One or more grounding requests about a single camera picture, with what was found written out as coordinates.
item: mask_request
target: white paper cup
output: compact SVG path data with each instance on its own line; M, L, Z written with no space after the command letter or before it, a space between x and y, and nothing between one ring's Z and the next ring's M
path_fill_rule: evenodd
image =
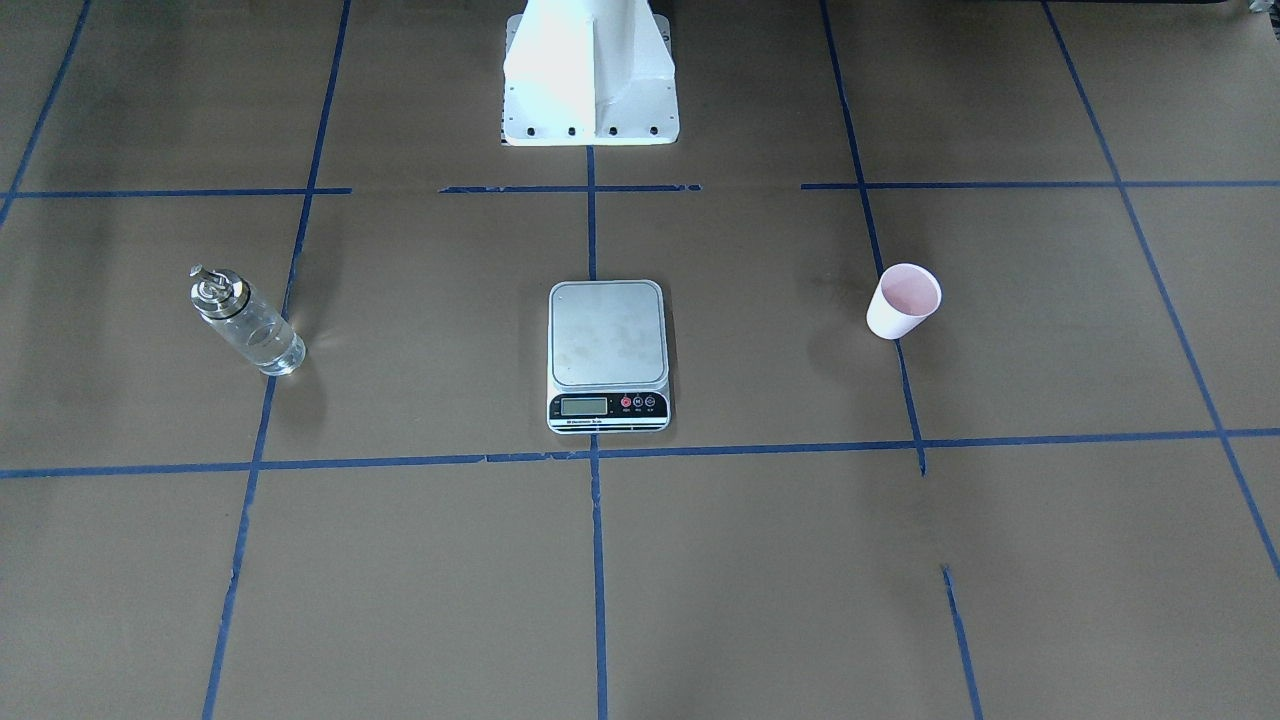
M867 309L867 327L884 340L911 332L942 305L942 286L933 273L902 263L884 270Z

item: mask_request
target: bottle spout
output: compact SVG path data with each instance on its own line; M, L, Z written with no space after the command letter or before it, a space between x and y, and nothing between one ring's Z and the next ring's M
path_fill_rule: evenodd
M197 281L197 291L202 297L209 300L224 300L232 295L232 279L227 275L205 268L204 265L192 265L191 277Z

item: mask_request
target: grid square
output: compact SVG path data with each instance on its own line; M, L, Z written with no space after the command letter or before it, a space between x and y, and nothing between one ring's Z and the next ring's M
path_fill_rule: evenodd
M1276 578L1217 441L929 457L987 716L1275 716Z
M585 279L581 195L316 199L269 459L585 448L547 428L547 296Z
M23 190L302 187L338 4L99 4Z
M1222 421L1280 425L1280 188L1129 195Z
M925 437L1212 427L1114 190L878 191L884 263L942 307L902 340Z
M32 0L0 4L0 178L9 190L40 109L58 76L82 3Z
M1111 179L1037 3L842 5L832 29L868 181Z
M600 183L795 187L855 179L817 3L673 5L680 140L598 149Z
M218 717L589 717L585 462L265 473Z
M600 464L609 716L970 716L910 451Z
M524 3L356 3L323 183L585 184L582 147L502 143L507 18Z
M200 714L244 473L0 483L0 716Z
M1280 438L1234 438L1231 448L1274 544L1280 541Z
M1247 5L1053 4L1121 177L1277 179L1280 47Z
M614 193L598 213L600 279L663 288L673 393L667 430L603 446L911 437L897 354L863 320L876 268L856 196Z
M19 200L0 228L0 466L247 460L265 378L187 270L282 300L297 197Z

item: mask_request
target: digital kitchen scale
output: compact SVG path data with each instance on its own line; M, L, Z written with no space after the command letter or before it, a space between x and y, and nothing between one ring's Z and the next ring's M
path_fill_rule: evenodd
M547 425L653 432L671 423L667 320L653 281L563 282L547 323Z

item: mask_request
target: blue tape line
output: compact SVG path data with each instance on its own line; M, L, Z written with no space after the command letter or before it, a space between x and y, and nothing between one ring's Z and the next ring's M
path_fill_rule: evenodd
M925 439L925 447L1009 447L1041 445L1092 445L1107 442L1161 442L1178 439L1213 439L1216 430L1174 430L1158 433L1096 433L1079 436L1011 436L983 438Z
M320 154L324 151L324 137L329 131L329 111L333 109L333 94L338 88L338 67L342 64L342 47L347 42L347 20L351 18L351 0L342 3L342 20L338 23L338 41L333 46L333 61L329 64L329 85L324 91L324 106L320 109L320 127L316 129L316 145L311 152L311 173L307 176L307 190L315 190L320 177Z
M604 642L604 527L600 518L600 441L591 433L591 547L595 568L595 715L609 717L609 669Z
M983 181L983 182L808 182L800 190L1024 190L1116 187L1114 181Z
M803 182L800 190L860 190L860 182Z
M232 579L227 584L227 596L223 598L223 615L218 624L218 642L214 646L214 662L209 669L209 685L205 689L205 707L201 714L202 720L212 720L214 703L218 700L218 683L223 676L223 659L227 656L227 638L232 629L232 614L236 610L236 593L239 591L241 565L244 561L244 546L248 542L248 511L253 506L253 496L257 493L257 464L262 460L262 451L266 447L266 428L271 423L271 402L275 398L275 378L266 379L266 391L262 393L262 414L257 423L257 437L253 439L253 460L248 471L248 482L244 483L244 503L241 506L239 528L236 532L236 551L232 553Z
M1125 187L1280 187L1271 181L1124 181Z
M1196 384L1199 387L1201 396L1204 398L1204 407L1208 410L1208 415L1213 420L1213 429L1217 432L1217 437L1222 443L1222 451L1226 454L1228 462L1231 465L1231 473L1235 474L1235 483L1239 486L1240 495L1244 497L1244 502L1249 509L1249 515L1253 518L1253 527L1257 529L1258 537L1262 539L1262 546L1266 548L1272 571L1275 571L1276 578L1280 578L1280 555L1276 553L1275 543L1271 541L1271 533L1267 530L1266 521L1262 519L1262 512L1258 510L1257 502L1253 500L1253 492L1249 489L1249 483L1244 478L1244 473L1240 470L1240 464L1235 457L1235 450L1231 447L1231 439L1228 437L1226 428L1222 425L1222 418L1217 413L1213 397L1208 392L1208 384L1204 382L1203 373L1201 373L1199 363L1196 360L1196 352L1192 351L1190 340L1187 337L1187 331L1183 328L1183 323L1178 318L1178 310L1174 309L1174 301L1169 295L1169 288L1165 286L1165 278L1160 273L1160 266L1156 264L1156 256L1151 251L1151 243L1147 242L1147 233L1143 232L1142 223L1138 220L1138 211L1134 209L1133 201L1129 199L1129 191L1125 188L1124 183L1120 182L1120 169L1116 165L1115 156L1111 154L1111 147L1107 145L1107 138L1102 133L1102 124L1098 122L1098 117L1093 111L1093 104L1089 102L1088 94L1084 92L1084 83L1080 81L1080 76L1075 70L1075 63L1071 60L1071 53L1066 49L1066 41L1062 37L1062 31L1057 27L1057 20L1053 18L1053 12L1050 9L1047 0L1041 0L1041 9L1044 10L1044 17L1048 19L1050 27L1053 29L1053 37L1057 40L1057 46L1062 51L1062 59L1066 60L1068 70L1070 70L1071 79L1075 82L1075 90L1080 95L1080 101L1084 102L1084 109L1089 115L1089 123L1093 124L1093 132L1098 136L1098 145L1102 146L1102 154L1106 156L1107 165L1111 168L1111 174L1120 187L1120 199L1124 200L1125 211L1129 214L1129 222L1133 223L1134 233L1138 236L1138 243L1142 246L1142 254L1147 259L1147 266L1151 269L1151 277L1156 281L1156 288L1160 290L1160 299L1165 304L1169 320L1172 323L1174 331L1178 333L1178 342L1183 346L1183 354L1187 356L1187 363L1190 364L1192 374L1196 377Z
M440 188L444 195L495 195L504 192L698 192L700 184L451 184Z
M1115 187L1112 181L869 182L868 190L1036 190Z
M876 274L884 272L884 260L881 258L879 237L876 232L876 218L872 217L872 199L867 192L867 176L863 173L863 158L858 151L858 133L854 132L854 115L849 109L849 94L845 91L845 73L840 69L840 55L836 51L836 36L831 29L831 13L827 10L827 0L818 0L822 6L822 27L827 33L827 51L831 55L831 69L836 76L836 90L840 92L840 110L845 115L845 135L849 138L849 154L854 159L854 174L858 177L858 192L863 200L863 215L867 219L867 234L872 241L872 256L876 259Z
M991 181L991 182L805 182L800 190L989 190L1071 187L1280 187L1280 181Z
M1226 430L1229 437L1280 437L1280 428L1239 428ZM1167 442L1183 439L1213 439L1216 430L1170 430L1151 433L1092 433L1065 436L1007 436L974 438L934 438L922 439L925 448L947 447L1007 447L1042 445L1094 445L1110 442ZM913 450L914 439L869 441L869 442L820 442L791 445L730 445L701 447L628 447L600 450L600 457L692 457L719 455L786 455L819 452L868 452L878 450ZM325 470L342 468L398 468L417 465L466 465L472 462L544 462L586 460L590 455L584 450L559 450L550 452L508 452L472 455L406 455L393 457L332 457L311 460L262 460L256 468L262 471L287 470ZM97 465L83 468L17 468L0 469L0 479L5 478L63 478L90 475L155 475L180 473L223 473L243 471L250 462L191 462L174 465Z
M1228 437L1280 437L1280 428L1253 428L1244 430L1226 430Z
M557 452L508 452L474 455L406 455L398 457L334 457L326 460L264 460L262 470L332 470L339 468L412 468L421 465L470 465L476 462L543 462L549 460L585 460L581 450Z
M244 197L259 195L351 195L349 187L261 187L211 190L55 190L18 192L23 200L93 199L93 197Z
M595 278L595 147L586 146L586 274Z
M333 47L333 61L329 64L329 85L324 92L324 105L320 109L320 127L316 128L315 150L311 152L311 173L307 176L307 190L314 191L316 178L320 176L320 156L324 152L324 138L329 131L329 110L333 109L333 94L338 87L338 68L342 64L342 47L347 40L347 20L351 17L351 0L343 0L342 20L338 23L338 41ZM284 283L284 301L280 304L280 315L289 318L289 299L293 296L293 282L298 278L298 258L302 256L302 247L307 238L307 224L311 220L311 201L314 195L307 193L302 199L302 213L298 218L298 234L293 238L293 255L289 259L289 278Z
M942 566L942 582L947 585L947 605L951 607L951 624L956 630L956 644L960 647L960 662L964 665L964 680L969 685L969 706L973 708L973 720L982 720L982 698L978 696L978 679L973 673L973 657L969 655L969 638L964 632L964 618L960 616L960 606L956 603L955 583L951 582L951 568Z
M234 473L250 469L248 462L180 462L173 465L97 465L86 468L26 468L3 470L4 478L84 478L91 475L169 475L183 473Z
M924 439L920 437L920 420L915 415L915 400L911 397L911 378L906 373L906 355L902 354L902 341L895 340L897 350L897 369L902 375L902 397L906 398L906 419L911 421L911 442L915 443L915 457L920 462L920 477L929 474L929 461L924 457Z
M22 151L22 161L18 163L18 172L13 174L13 182L9 183L9 193L4 199L4 205L0 205L0 227L4 227L4 222L9 218L9 208L13 206L18 190L22 187L22 178L27 174L27 167L31 165L31 155L36 151L36 143L40 142L40 133L45 129L45 122L49 119L49 113L58 99L58 91L61 90L63 79L67 78L67 68L70 67L72 56L76 55L76 47L79 46L81 35L84 33L84 20L88 19L88 10L92 5L93 0L84 0L84 4L81 5L79 17L76 18L76 29L72 31L72 38L67 42L67 51L63 53L63 61L58 65L54 85L49 88L45 104L40 108L36 127L32 128L31 137L27 140L27 147Z
M869 450L911 450L905 439L874 442L814 442L796 445L726 445L712 447L625 447L602 450L600 457L690 457L709 455L785 455L801 452L864 452Z
M320 172L320 154L324 149L325 129L329 124L329 109L333 105L333 92L338 82L338 65L342 60L342 46L347 36L347 19L351 15L351 0L343 0L342 22L338 24L338 40L334 45L333 63L329 68L329 85L325 88L324 108L320 113L320 127L316 131L315 151L311 156L311 174L307 179L307 190L315 190L316 176ZM293 245L293 258L289 261L289 279L284 288L284 304L280 314L288 318L289 293L293 279L297 274L298 255L302 254L302 243L306 238L307 220L311 214L312 195L307 193L302 200L302 215L298 219L298 234ZM266 448L266 430L271 424L271 402L275 398L276 378L268 378L266 391L262 393L262 416L257 427L257 438L253 441L253 460L248 471L248 482L244 487L244 505L241 509L239 530L236 534L236 552L232 555L232 579L227 585L227 597L223 600L223 616L218 628L218 643L214 647L214 661L209 670L209 687L205 691L205 707L202 720L212 720L214 705L218 700L218 684L223 673L223 659L227 655L227 638L230 633L232 614L236 609L236 593L239 589L241 565L244 560L244 547L248 542L250 507L253 505L253 496L257 492L259 466L262 462L262 452Z
M840 92L840 110L845 117L845 135L849 138L849 154L854 159L854 174L858 177L858 195L863 201L863 218L867 220L867 237L872 243L872 258L876 260L876 275L884 274L884 259L881 255L879 233L876 231L876 217L872 213L872 197L867 188L867 176L863 172L861 152L858 151L858 133L854 131L854 114L849 108L849 92L845 90L845 73L840 69L840 53L836 50L836 35L831 29L831 12L827 0L818 0L822 8L822 27L827 35L827 53L831 55L831 70L836 77L836 90ZM928 471L928 461L924 457L924 445L920 442L920 425L915 413L915 400L911 397L911 380L906 373L906 359L902 355L902 346L897 342L899 369L902 374L902 401L906 404L906 415L911 420L911 436L915 439L915 452L920 462L920 474Z

